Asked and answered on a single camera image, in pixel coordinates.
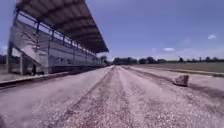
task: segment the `grandstand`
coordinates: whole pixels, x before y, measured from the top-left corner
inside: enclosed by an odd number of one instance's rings
[[[8,72],[13,48],[20,52],[21,74],[26,74],[28,65],[56,73],[104,64],[97,54],[108,48],[85,0],[19,0],[15,10]]]

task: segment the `treeline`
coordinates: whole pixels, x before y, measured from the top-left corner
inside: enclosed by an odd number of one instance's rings
[[[141,58],[139,60],[127,57],[127,58],[115,58],[112,62],[114,65],[132,65],[132,64],[161,64],[161,63],[199,63],[199,62],[224,62],[224,59],[219,59],[217,57],[206,57],[202,59],[187,59],[184,60],[182,57],[179,60],[166,60],[166,59],[155,59],[153,57]]]
[[[19,57],[12,56],[12,62],[15,64],[19,64]],[[0,64],[6,63],[6,55],[0,55]]]

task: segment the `sky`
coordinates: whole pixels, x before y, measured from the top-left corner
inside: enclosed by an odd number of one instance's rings
[[[223,0],[86,0],[115,57],[224,58]],[[0,5],[0,52],[7,48],[15,0]]]

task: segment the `white cloud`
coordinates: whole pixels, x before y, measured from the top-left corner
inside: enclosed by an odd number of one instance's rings
[[[166,51],[166,52],[172,52],[172,51],[175,51],[175,49],[174,48],[164,48],[164,51]]]
[[[155,58],[164,58],[168,60],[176,60],[180,57],[184,59],[198,59],[199,57],[205,58],[207,56],[210,57],[218,57],[224,58],[224,45],[214,48],[206,48],[206,49],[198,49],[198,48],[185,48],[182,50],[167,52],[161,54],[154,54]]]
[[[211,39],[216,39],[216,38],[217,38],[217,37],[216,37],[216,35],[214,35],[214,34],[208,36],[208,39],[209,39],[209,40],[211,40]]]
[[[0,54],[6,54],[7,46],[0,47]]]

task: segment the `dirt track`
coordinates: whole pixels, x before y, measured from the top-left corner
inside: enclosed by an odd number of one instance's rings
[[[195,87],[200,85],[177,87],[147,71],[109,67],[61,78],[57,84],[54,88],[45,83],[41,87],[0,92],[0,112],[5,124],[50,128],[224,127],[222,95],[206,94]],[[6,108],[13,104],[7,99],[22,100],[24,93],[30,91],[36,92],[29,94],[32,100],[28,98]],[[11,114],[17,110],[23,112],[13,117]]]

